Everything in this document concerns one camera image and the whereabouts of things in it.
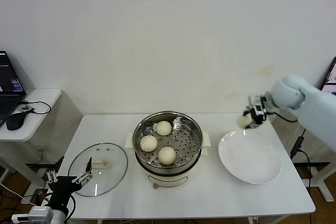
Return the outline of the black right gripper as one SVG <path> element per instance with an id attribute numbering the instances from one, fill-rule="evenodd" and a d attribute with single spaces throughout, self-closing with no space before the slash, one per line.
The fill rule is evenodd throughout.
<path id="1" fill-rule="evenodd" d="M 251 113 L 251 106 L 246 106 L 245 110 L 243 111 L 243 116 L 247 116 Z M 248 126 L 249 129 L 257 129 L 260 127 L 266 120 L 266 114 L 255 114 L 254 112 L 251 113 L 252 122 Z"/>

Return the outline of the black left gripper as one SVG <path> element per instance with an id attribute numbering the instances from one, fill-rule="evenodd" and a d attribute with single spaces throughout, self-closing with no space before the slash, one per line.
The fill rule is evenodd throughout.
<path id="1" fill-rule="evenodd" d="M 72 193 L 79 191 L 92 178 L 92 158 L 89 159 L 85 172 L 76 176 L 58 176 L 55 170 L 46 171 L 49 189 L 52 191 L 48 206 L 67 208 Z"/>

